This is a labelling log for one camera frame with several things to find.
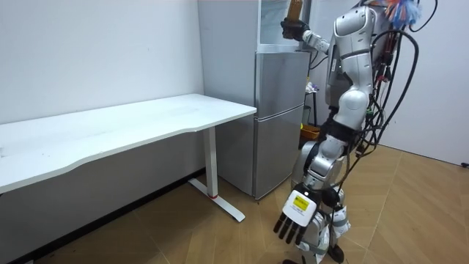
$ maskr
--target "freezer door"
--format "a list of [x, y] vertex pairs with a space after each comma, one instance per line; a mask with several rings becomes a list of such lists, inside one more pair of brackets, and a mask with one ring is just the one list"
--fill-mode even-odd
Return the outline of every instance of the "freezer door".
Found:
[[262, 120], [304, 102], [309, 53], [256, 55], [256, 116]]
[[303, 106], [256, 121], [254, 196], [260, 199], [285, 180], [298, 156]]

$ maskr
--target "baseboard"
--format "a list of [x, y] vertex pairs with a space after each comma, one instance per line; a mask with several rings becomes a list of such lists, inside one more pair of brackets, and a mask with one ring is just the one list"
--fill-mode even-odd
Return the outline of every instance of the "baseboard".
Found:
[[200, 169], [196, 172], [193, 172], [189, 174], [188, 176], [185, 176], [184, 178], [175, 181], [174, 183], [171, 183], [168, 186], [165, 186], [157, 191], [152, 192], [151, 194], [146, 195], [145, 197], [142, 197], [135, 202], [132, 202], [128, 205], [125, 205], [124, 207], [121, 207], [114, 212], [111, 212], [98, 220], [95, 220], [83, 227], [78, 228], [75, 231], [72, 231], [60, 238], [57, 238], [55, 241], [52, 241], [44, 246], [41, 246], [39, 249], [35, 249], [32, 252], [29, 252], [28, 254], [25, 254], [16, 260], [13, 260], [9, 262], [8, 264], [24, 264], [27, 263], [30, 260], [38, 260], [41, 257], [46, 256], [47, 254], [50, 254], [51, 252], [56, 251], [57, 249], [67, 245], [68, 243], [81, 238], [82, 236], [102, 227], [103, 225], [118, 219], [120, 216], [125, 215], [126, 213], [131, 212], [132, 210], [135, 210], [136, 208], [141, 207], [142, 205], [153, 201], [154, 199], [162, 196], [163, 194], [166, 194], [175, 188], [183, 185], [184, 183], [187, 183], [188, 180], [198, 177], [200, 175], [203, 175], [205, 173], [205, 168]]

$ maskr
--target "desk top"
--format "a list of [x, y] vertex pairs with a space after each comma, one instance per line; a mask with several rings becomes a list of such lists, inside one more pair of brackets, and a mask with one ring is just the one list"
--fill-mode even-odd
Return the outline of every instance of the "desk top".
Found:
[[255, 112], [254, 107], [192, 94], [0, 125], [0, 194]]

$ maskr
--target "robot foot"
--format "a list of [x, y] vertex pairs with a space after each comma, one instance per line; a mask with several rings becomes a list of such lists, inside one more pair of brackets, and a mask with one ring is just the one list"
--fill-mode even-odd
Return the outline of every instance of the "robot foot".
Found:
[[328, 254], [337, 263], [343, 263], [345, 260], [344, 252], [337, 244], [334, 247], [329, 246]]

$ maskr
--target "refrigerator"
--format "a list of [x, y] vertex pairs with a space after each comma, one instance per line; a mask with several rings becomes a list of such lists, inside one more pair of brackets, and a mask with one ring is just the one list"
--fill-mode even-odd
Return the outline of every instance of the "refrigerator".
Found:
[[205, 94], [257, 108], [215, 128], [218, 175], [262, 198], [298, 156], [310, 53], [281, 36], [289, 1], [199, 1]]

